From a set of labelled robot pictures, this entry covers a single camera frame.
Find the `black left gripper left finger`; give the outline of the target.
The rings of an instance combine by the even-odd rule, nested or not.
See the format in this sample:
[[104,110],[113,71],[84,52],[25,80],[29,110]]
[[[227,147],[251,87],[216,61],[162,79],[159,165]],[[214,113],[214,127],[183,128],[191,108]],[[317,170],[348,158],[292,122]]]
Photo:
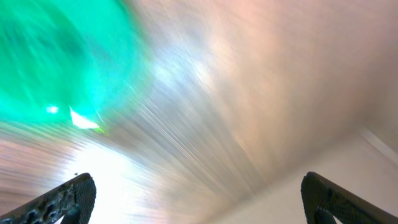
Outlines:
[[64,222],[88,224],[95,200],[95,182],[89,173],[83,173],[1,215],[1,223],[51,224],[68,215],[74,215],[74,218],[69,218]]

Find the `green 3M package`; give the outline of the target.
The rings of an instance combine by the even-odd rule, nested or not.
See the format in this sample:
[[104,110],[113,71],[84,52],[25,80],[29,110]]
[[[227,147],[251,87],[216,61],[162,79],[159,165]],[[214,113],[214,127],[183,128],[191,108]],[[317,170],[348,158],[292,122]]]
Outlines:
[[1,0],[3,122],[97,128],[141,94],[146,65],[126,1]]

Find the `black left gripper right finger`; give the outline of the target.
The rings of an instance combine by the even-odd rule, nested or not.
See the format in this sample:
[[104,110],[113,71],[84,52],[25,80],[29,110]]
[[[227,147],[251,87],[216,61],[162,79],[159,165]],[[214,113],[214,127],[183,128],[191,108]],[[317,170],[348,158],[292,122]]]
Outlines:
[[397,224],[397,217],[316,172],[304,176],[300,192],[308,224]]

